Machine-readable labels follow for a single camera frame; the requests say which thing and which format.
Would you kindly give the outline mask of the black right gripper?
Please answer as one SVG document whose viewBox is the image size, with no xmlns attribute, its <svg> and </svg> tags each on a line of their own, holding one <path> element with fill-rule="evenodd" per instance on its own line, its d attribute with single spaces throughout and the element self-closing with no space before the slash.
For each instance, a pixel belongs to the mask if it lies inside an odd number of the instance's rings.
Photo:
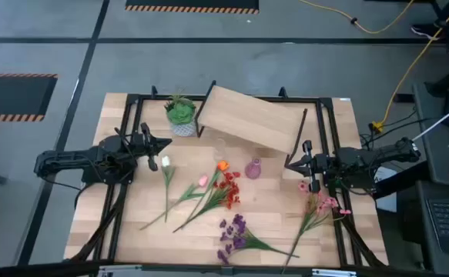
<svg viewBox="0 0 449 277">
<path fill-rule="evenodd" d="M 305 155 L 296 162 L 287 162 L 285 164 L 286 169 L 299 173 L 302 176 L 310 178 L 309 191 L 320 191 L 320 180 L 316 177 L 316 174 L 325 174 L 327 167 L 327 157 L 324 154 L 312 154 L 312 142 L 306 140 L 303 144 L 303 151 Z"/>
</svg>

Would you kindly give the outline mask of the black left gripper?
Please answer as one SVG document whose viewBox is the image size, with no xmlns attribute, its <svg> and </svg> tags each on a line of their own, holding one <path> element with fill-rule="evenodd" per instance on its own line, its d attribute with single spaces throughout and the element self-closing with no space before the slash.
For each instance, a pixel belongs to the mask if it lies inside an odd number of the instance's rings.
<svg viewBox="0 0 449 277">
<path fill-rule="evenodd" d="M 149 168 L 156 172 L 158 165 L 154 160 L 154 156 L 158 155 L 166 146 L 168 146 L 172 139 L 157 138 L 152 136 L 149 126 L 143 122 L 140 124 L 140 132 L 136 130 L 132 134 L 132 144 L 135 145 L 135 153 L 137 156 L 147 156 Z"/>
</svg>

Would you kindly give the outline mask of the white artificial tulip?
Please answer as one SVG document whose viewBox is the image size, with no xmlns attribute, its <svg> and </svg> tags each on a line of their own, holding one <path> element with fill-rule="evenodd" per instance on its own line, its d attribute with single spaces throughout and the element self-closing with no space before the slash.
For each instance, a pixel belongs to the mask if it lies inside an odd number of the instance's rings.
<svg viewBox="0 0 449 277">
<path fill-rule="evenodd" d="M 171 160 L 169 156 L 163 156 L 161 158 L 162 165 L 162 173 L 165 185 L 165 212 L 164 212 L 164 221 L 167 221 L 167 215 L 169 211 L 169 186 L 173 179 L 176 168 L 172 166 Z"/>
</svg>

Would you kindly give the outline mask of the pink artificial flower bunch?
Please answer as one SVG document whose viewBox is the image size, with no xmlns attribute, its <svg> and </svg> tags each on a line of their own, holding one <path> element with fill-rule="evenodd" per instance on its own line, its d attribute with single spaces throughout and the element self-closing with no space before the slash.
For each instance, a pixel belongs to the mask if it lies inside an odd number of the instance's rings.
<svg viewBox="0 0 449 277">
<path fill-rule="evenodd" d="M 300 227 L 284 262 L 282 273 L 286 271 L 299 240 L 306 231 L 322 225 L 328 219 L 332 222 L 340 221 L 352 214 L 352 210 L 343 209 L 335 197 L 324 195 L 321 191 L 314 192 L 313 184 L 315 183 L 317 182 L 300 181 L 298 183 L 298 188 L 306 196 L 306 201 Z"/>
</svg>

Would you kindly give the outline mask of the pink glass vase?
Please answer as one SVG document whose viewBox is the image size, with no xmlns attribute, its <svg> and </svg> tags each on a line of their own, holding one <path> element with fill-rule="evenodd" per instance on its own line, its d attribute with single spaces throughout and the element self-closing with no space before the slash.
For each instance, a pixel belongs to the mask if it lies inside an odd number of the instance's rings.
<svg viewBox="0 0 449 277">
<path fill-rule="evenodd" d="M 248 179 L 258 179 L 261 174 L 261 159 L 253 158 L 245 167 L 245 175 Z"/>
</svg>

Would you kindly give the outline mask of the pink artificial tulip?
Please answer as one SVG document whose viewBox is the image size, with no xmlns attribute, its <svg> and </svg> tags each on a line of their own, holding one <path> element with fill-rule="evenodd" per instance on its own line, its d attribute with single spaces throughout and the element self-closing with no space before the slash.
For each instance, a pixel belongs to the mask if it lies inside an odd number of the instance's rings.
<svg viewBox="0 0 449 277">
<path fill-rule="evenodd" d="M 173 203 L 169 203 L 169 185 L 171 182 L 171 179 L 168 179 L 165 177 L 165 211 L 155 217 L 151 222 L 145 224 L 143 227 L 141 227 L 139 230 L 142 231 L 144 229 L 147 229 L 149 226 L 151 226 L 153 223 L 158 221 L 160 218 L 164 218 L 164 221 L 167 221 L 167 217 L 169 215 L 169 211 L 182 202 L 188 201 L 190 199 L 196 199 L 196 198 L 202 198 L 204 196 L 203 192 L 197 192 L 198 189 L 206 187 L 207 183 L 209 181 L 209 178 L 207 175 L 203 175 L 197 184 L 191 184 L 184 192 L 183 194 Z"/>
</svg>

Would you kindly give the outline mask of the clear glass vase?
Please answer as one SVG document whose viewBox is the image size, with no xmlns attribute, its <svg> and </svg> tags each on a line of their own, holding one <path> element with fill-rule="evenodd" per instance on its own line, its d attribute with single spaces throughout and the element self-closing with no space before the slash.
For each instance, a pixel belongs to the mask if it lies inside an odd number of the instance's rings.
<svg viewBox="0 0 449 277">
<path fill-rule="evenodd" d="M 213 158 L 216 162 L 226 160 L 226 141 L 223 138 L 216 138 L 214 141 Z"/>
</svg>

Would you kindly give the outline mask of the orange artificial tulip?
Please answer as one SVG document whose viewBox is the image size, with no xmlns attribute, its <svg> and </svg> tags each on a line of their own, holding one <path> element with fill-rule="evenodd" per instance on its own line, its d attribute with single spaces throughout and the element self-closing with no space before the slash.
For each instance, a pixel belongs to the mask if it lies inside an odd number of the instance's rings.
<svg viewBox="0 0 449 277">
<path fill-rule="evenodd" d="M 219 178 L 219 176 L 220 176 L 220 174 L 222 172 L 225 172 L 229 168 L 229 166 L 230 166 L 230 164 L 227 161 L 225 161 L 225 160 L 217 162 L 216 168 L 214 170 L 214 173 L 211 175 L 210 179 L 207 179 L 206 181 L 203 181 L 203 179 L 199 180 L 199 185 L 201 187 L 206 186 L 206 190 L 205 190 L 205 192 L 203 194 L 199 194 L 200 199 L 197 202 L 195 208 L 190 213 L 188 219 L 190 219 L 192 217 L 193 213 L 196 211 L 196 209 L 200 205 L 201 201 L 204 200 L 206 195 L 213 188 L 213 183 Z"/>
</svg>

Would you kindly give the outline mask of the red artificial flower bunch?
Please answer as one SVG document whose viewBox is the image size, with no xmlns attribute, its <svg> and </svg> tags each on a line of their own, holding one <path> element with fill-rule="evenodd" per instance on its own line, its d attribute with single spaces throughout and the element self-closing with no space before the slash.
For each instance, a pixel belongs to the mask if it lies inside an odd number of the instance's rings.
<svg viewBox="0 0 449 277">
<path fill-rule="evenodd" d="M 204 203 L 200 209 L 195 209 L 191 212 L 187 220 L 178 228 L 174 229 L 173 232 L 177 232 L 180 229 L 185 228 L 193 220 L 212 209 L 219 207 L 231 209 L 233 204 L 240 203 L 240 188 L 236 182 L 236 180 L 240 177 L 240 172 L 222 172 L 220 170 L 216 170 L 213 177 L 209 181 L 207 190 L 204 192 Z"/>
</svg>

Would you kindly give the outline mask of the purple artificial flower bunch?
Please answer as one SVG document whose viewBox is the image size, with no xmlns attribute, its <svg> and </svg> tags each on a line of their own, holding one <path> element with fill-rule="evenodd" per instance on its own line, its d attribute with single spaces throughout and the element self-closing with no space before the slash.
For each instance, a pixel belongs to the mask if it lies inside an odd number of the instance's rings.
<svg viewBox="0 0 449 277">
<path fill-rule="evenodd" d="M 246 220 L 241 214 L 235 214 L 230 222 L 223 219 L 219 223 L 219 228 L 221 229 L 221 236 L 219 237 L 221 247 L 217 250 L 216 256 L 224 265 L 230 264 L 230 257 L 235 252 L 249 249 L 288 255 L 287 252 L 276 249 L 257 238 L 248 229 Z"/>
</svg>

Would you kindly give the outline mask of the wooden shelf with black legs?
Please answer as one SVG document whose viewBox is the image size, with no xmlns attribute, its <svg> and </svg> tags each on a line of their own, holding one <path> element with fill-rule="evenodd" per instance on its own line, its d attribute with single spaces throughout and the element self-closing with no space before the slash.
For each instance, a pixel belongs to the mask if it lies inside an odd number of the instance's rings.
<svg viewBox="0 0 449 277">
<path fill-rule="evenodd" d="M 212 85 L 198 110 L 199 146 L 213 147 L 228 160 L 261 158 L 284 167 L 293 154 L 307 109 Z"/>
</svg>

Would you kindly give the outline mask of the succulent in patterned grey pot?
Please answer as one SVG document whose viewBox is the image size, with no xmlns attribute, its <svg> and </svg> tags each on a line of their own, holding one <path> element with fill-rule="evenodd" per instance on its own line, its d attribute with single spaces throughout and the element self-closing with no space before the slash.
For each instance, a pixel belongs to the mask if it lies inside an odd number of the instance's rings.
<svg viewBox="0 0 449 277">
<path fill-rule="evenodd" d="M 174 135 L 190 137 L 196 134 L 196 106 L 190 99 L 179 94 L 171 95 L 164 108 Z"/>
</svg>

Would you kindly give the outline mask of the dark grey desk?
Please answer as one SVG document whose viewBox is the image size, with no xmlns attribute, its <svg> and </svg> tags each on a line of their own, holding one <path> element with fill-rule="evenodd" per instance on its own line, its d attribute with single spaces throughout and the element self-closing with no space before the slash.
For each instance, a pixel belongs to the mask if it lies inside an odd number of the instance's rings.
<svg viewBox="0 0 449 277">
<path fill-rule="evenodd" d="M 426 131 L 445 115 L 445 99 L 431 95 L 426 84 L 414 85 L 413 93 L 421 131 Z M 439 123 L 420 140 L 424 144 L 431 180 L 449 185 L 449 127 Z"/>
<path fill-rule="evenodd" d="M 449 199 L 449 185 L 417 181 L 400 204 L 403 238 L 421 247 L 423 266 L 437 274 L 449 275 L 449 255 L 442 252 L 431 224 L 428 199 Z"/>
</svg>

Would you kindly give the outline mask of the black hazard-striped floor mat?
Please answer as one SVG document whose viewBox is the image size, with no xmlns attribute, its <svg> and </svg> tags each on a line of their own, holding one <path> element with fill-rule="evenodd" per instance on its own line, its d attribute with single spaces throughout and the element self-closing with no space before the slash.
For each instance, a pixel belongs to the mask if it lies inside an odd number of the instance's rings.
<svg viewBox="0 0 449 277">
<path fill-rule="evenodd" d="M 131 12 L 251 14 L 260 12 L 259 0 L 126 0 Z"/>
<path fill-rule="evenodd" d="M 40 122 L 44 119 L 57 74 L 0 74 L 0 122 Z"/>
</svg>

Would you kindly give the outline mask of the person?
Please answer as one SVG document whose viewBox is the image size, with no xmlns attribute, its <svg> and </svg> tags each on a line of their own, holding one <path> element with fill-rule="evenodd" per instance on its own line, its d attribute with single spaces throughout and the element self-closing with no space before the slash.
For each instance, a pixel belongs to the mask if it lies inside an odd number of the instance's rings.
<svg viewBox="0 0 449 277">
<path fill-rule="evenodd" d="M 412 25 L 410 30 L 419 36 L 439 40 L 444 38 L 447 42 L 449 54 L 449 2 L 441 9 L 434 23 Z"/>
</svg>

